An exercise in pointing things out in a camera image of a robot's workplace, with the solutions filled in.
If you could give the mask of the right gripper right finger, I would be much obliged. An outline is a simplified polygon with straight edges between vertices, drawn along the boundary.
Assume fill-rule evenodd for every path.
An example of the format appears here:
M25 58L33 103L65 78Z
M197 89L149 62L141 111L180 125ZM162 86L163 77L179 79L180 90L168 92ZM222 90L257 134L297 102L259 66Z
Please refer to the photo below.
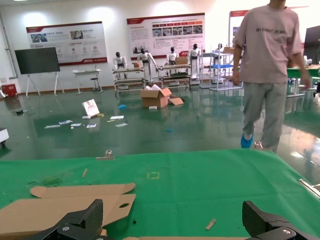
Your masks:
M250 240L317 240L286 218L260 210L252 201L242 203L242 224Z

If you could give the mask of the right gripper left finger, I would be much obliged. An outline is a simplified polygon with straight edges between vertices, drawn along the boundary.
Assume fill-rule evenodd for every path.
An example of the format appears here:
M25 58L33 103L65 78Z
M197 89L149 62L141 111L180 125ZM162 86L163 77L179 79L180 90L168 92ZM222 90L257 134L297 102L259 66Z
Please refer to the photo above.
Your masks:
M29 236L28 240L103 240L103 201L95 199L88 208L67 213L54 226Z

